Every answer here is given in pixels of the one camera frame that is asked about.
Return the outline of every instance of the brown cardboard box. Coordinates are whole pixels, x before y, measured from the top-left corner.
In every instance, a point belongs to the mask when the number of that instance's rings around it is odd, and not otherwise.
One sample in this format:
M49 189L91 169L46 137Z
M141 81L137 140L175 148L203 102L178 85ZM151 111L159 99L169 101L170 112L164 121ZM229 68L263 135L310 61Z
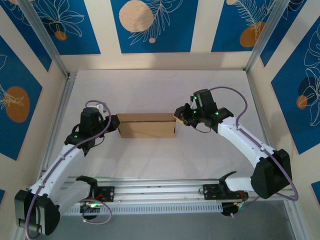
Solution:
M122 138L174 138L176 119L172 113L117 114Z

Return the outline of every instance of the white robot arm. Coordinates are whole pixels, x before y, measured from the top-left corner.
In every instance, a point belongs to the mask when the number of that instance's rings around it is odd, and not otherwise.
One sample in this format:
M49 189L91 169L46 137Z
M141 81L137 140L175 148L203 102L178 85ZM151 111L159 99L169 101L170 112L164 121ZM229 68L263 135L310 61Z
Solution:
M50 235L56 229L60 216L70 207L88 197L95 199L98 184L94 178L80 176L68 188L62 189L62 186L70 172L81 165L89 150L95 147L95 136L104 138L104 134L115 131L119 124L116 115L104 116L102 104L84 108L80 123L66 138L65 146L51 167L28 191L20 190L16 194L16 224Z
M235 145L254 168L253 172L234 171L221 177L219 188L222 192L251 191L267 199L289 185L290 157L285 150L277 151L266 145L239 124L239 119L229 110L218 109L210 90L197 91L190 100L190 104L176 109L174 117L193 128L204 123Z

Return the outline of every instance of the metal frame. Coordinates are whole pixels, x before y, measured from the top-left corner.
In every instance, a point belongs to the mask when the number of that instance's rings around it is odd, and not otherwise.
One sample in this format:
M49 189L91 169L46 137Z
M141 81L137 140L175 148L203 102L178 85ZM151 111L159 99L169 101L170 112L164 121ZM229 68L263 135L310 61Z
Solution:
M263 49L265 48L268 40L271 37L271 34L274 32L282 14L287 8L290 0L278 0L274 6L274 9L270 13L268 20L265 23L265 27L263 28L258 40L256 41L255 46L253 47L252 53L246 63L244 70L248 74L252 67L255 65L256 61L260 57Z
M49 142L46 151L45 157L43 158L43 166L45 168L41 169L40 173L44 172L49 164L49 159L55 145L55 140L57 138L61 122L66 111L68 101L72 92L73 85L75 83L77 74L73 73L70 75L69 80L67 81L63 95L60 101L58 114L54 121L54 131L52 132L52 140ZM259 116L260 125L266 143L269 144L268 132L264 128L263 119L265 112L262 108L261 103L259 102L259 95L255 88L254 82L248 80L253 100L255 102L255 107ZM69 186L73 177L68 179L69 181L65 182L62 188ZM99 186L114 186L115 196L114 201L115 206L126 208L129 205L139 204L141 206L151 206L154 204L198 204L208 203L204 200L204 196L198 193L199 188L203 184L217 184L217 179L134 179L134 178L109 178L109 177L99 177L97 178ZM284 189L281 193L287 196L293 196L294 193L292 189ZM255 193L250 193L249 201L252 201L256 198ZM259 201L276 201L284 200L287 214L290 217L291 226L294 232L296 239L299 240L311 240L308 231L306 230L306 225L303 224L304 218L301 212L298 210L299 207L295 202L289 202L282 197L273 196L267 200L259 199ZM223 201L210 201L213 204L218 202L233 202L233 200L223 200Z
M67 77L67 68L31 2L29 0L16 0L16 2L52 61L55 62L61 74Z

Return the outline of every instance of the white table surface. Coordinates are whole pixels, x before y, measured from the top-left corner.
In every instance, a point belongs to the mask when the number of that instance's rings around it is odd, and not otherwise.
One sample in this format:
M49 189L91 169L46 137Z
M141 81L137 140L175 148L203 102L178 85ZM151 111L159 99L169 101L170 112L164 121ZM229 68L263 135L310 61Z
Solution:
M242 70L80 70L67 104L50 163L60 153L88 100L106 102L112 114L173 113L189 102L194 92L217 86L239 90L248 101L241 124L263 140L246 73ZM224 89L212 92L218 108L237 116L242 99ZM121 138L118 131L105 135L90 150L85 165L71 177L217 179L245 168L250 162L228 140L215 133L200 133L176 123L175 138Z

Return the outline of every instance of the white floral line drawing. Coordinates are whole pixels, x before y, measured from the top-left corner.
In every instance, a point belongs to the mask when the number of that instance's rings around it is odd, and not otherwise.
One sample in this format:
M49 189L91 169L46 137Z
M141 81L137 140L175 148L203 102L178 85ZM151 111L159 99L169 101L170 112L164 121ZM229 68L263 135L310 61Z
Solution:
M307 67L308 86L299 96L297 105L301 109L310 107L310 126L315 127L320 123L320 24L310 38L303 63Z
M264 3L260 8L257 7L255 0L226 0L228 5L234 5L238 8L240 17L245 19L246 24L254 29L254 38L257 40L264 27L263 22L270 15L274 9L277 0L264 0ZM288 13L290 11L298 11L304 0L291 0L287 5L283 18L288 19Z
M275 7L277 0L264 0L262 7L258 8L255 0L227 0L228 5L235 5L242 19L245 19L246 24L254 29L255 40L258 39L262 22L270 15Z
M173 3L179 1L176 6L173 7ZM132 39L130 45L133 45L139 41L154 43L158 36L166 30L166 25L170 27L171 20L169 14L177 10L184 0L131 0L128 1L120 10L120 21L122 17L133 21L134 24L140 25L143 30L131 30L123 23L123 27L131 32L129 39Z
M0 70L5 66L7 57L8 56L6 55L0 54ZM6 105L10 106L10 104L23 106L23 99L24 97L14 97L8 94L0 84L0 110L3 109Z
M2 0L12 15L26 25L30 25L18 5L9 0ZM83 33L77 24L84 21L85 16L70 10L69 0L33 0L32 6L40 17L49 35L58 40L67 39L67 34L82 37Z
M293 11L298 11L301 6L302 6L302 3L304 2L305 0L291 0L288 4L288 6L286 6L286 9L284 10L283 14L282 14L282 17L287 20L288 19L288 14L289 12Z

